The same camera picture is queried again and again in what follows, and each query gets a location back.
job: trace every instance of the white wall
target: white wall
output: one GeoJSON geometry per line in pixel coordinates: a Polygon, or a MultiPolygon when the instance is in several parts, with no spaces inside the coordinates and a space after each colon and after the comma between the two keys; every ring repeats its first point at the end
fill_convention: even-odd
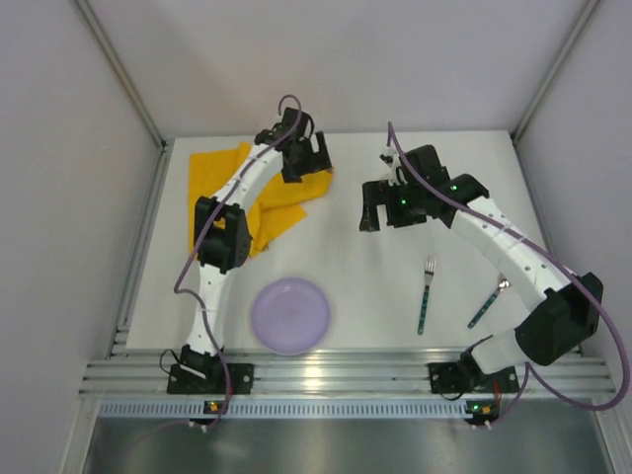
{"type": "MultiPolygon", "coordinates": [[[[520,151],[558,254],[604,285],[632,354],[632,2],[604,2],[520,151]]],[[[620,373],[601,324],[590,347],[620,373]]],[[[632,420],[632,400],[626,400],[632,420]]]]}
{"type": "Polygon", "coordinates": [[[92,0],[167,137],[513,129],[584,0],[92,0]]]}
{"type": "Polygon", "coordinates": [[[56,469],[156,149],[67,0],[0,6],[0,472],[56,469]]]}

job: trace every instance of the yellow napkin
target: yellow napkin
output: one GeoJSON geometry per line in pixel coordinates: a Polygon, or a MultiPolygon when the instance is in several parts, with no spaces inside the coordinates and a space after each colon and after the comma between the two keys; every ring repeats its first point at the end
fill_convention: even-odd
{"type": "MultiPolygon", "coordinates": [[[[250,152],[250,144],[240,143],[234,150],[191,155],[189,168],[189,242],[194,246],[196,201],[200,196],[215,194],[242,165],[250,152]]],[[[268,248],[268,244],[305,215],[300,202],[318,198],[329,190],[332,173],[321,171],[302,177],[302,183],[285,183],[275,175],[248,212],[248,230],[253,236],[250,257],[268,248]]]]}

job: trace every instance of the fork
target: fork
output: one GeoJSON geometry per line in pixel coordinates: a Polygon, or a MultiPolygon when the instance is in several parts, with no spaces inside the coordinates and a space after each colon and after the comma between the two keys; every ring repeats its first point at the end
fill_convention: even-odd
{"type": "Polygon", "coordinates": [[[504,276],[500,275],[498,278],[498,286],[496,287],[496,290],[490,295],[489,298],[487,298],[487,301],[483,303],[483,306],[481,306],[481,309],[478,310],[478,313],[474,315],[467,327],[469,329],[472,329],[474,326],[476,326],[476,323],[478,323],[483,315],[487,312],[487,310],[490,309],[490,306],[492,306],[492,303],[496,301],[496,298],[498,298],[499,295],[511,285],[512,284],[509,283],[509,281],[504,276]]]}
{"type": "Polygon", "coordinates": [[[435,276],[436,258],[428,257],[426,259],[426,268],[424,270],[424,300],[422,301],[422,313],[419,317],[419,326],[417,327],[417,334],[420,336],[424,333],[424,325],[426,324],[426,311],[428,310],[428,297],[431,293],[431,283],[435,276]]]}

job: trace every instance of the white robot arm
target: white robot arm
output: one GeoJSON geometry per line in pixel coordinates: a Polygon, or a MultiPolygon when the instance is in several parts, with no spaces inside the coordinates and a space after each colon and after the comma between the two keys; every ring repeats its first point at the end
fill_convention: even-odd
{"type": "MultiPolygon", "coordinates": [[[[206,324],[217,348],[223,350],[223,321],[230,284],[246,262],[252,242],[246,216],[266,184],[279,172],[287,183],[299,183],[303,175],[332,168],[323,132],[314,133],[317,149],[310,139],[313,132],[314,122],[309,114],[286,108],[280,122],[257,134],[250,155],[230,181],[212,197],[197,200],[197,295],[205,310],[197,306],[187,343],[182,347],[177,363],[171,367],[168,393],[223,391],[223,367],[206,324]],[[306,135],[308,125],[311,126],[309,136],[306,135]]],[[[228,369],[231,372],[244,370],[243,374],[252,375],[253,367],[251,364],[228,364],[228,369]]]]}
{"type": "MultiPolygon", "coordinates": [[[[273,176],[279,173],[283,168],[283,155],[275,149],[271,149],[260,158],[256,158],[265,148],[266,145],[264,144],[254,145],[252,147],[251,153],[244,161],[244,164],[237,170],[230,181],[226,183],[221,190],[215,193],[214,197],[217,200],[222,201],[236,182],[239,181],[239,186],[228,199],[225,206],[229,207],[236,204],[248,215],[250,208],[255,203],[261,191],[273,176]],[[246,167],[249,167],[248,172],[243,173],[243,178],[240,178],[246,167]]],[[[208,324],[220,347],[224,346],[223,319],[226,300],[230,292],[232,279],[234,279],[238,271],[239,267],[236,267],[223,274],[219,267],[213,265],[199,266],[198,294],[206,303],[208,324]]],[[[215,349],[206,334],[199,305],[196,308],[196,319],[194,320],[191,333],[187,338],[187,344],[196,353],[209,353],[211,356],[215,356],[215,349]]]]}
{"type": "MultiPolygon", "coordinates": [[[[594,334],[599,317],[596,309],[561,272],[505,232],[506,228],[516,229],[478,181],[469,175],[450,179],[431,145],[406,153],[410,165],[434,188],[499,221],[504,229],[444,203],[421,186],[406,167],[398,165],[395,157],[395,150],[389,148],[380,156],[391,168],[389,179],[362,185],[364,206],[359,230],[379,230],[378,205],[386,206],[387,225],[393,227],[424,223],[429,217],[440,219],[512,282],[529,311],[518,327],[490,337],[461,355],[452,371],[462,378],[462,383],[456,384],[461,391],[481,385],[488,375],[506,367],[528,361],[548,365],[594,334]]],[[[603,286],[596,276],[586,274],[579,280],[601,300],[603,286]]]]}

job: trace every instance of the white tabletop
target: white tabletop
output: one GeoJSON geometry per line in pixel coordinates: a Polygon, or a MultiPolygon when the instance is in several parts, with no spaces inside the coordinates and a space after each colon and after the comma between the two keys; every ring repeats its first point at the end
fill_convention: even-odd
{"type": "MultiPolygon", "coordinates": [[[[488,188],[496,203],[536,242],[542,237],[514,148],[504,131],[400,133],[405,150],[433,144],[450,176],[469,173],[488,188]]],[[[495,289],[498,272],[441,222],[358,231],[361,185],[388,171],[378,155],[385,133],[328,134],[336,168],[329,192],[304,204],[307,217],[248,261],[235,278],[226,318],[225,344],[260,349],[250,325],[250,307],[267,284],[305,277],[329,298],[333,319],[319,349],[462,348],[515,326],[526,310],[512,289],[504,292],[473,329],[467,323],[495,289]],[[417,334],[428,255],[437,258],[426,330],[417,334]]],[[[252,137],[179,138],[160,198],[131,328],[130,349],[179,348],[185,343],[195,302],[172,292],[187,258],[187,196],[192,153],[236,147],[252,137]]],[[[198,288],[198,268],[185,280],[198,288]]]]}

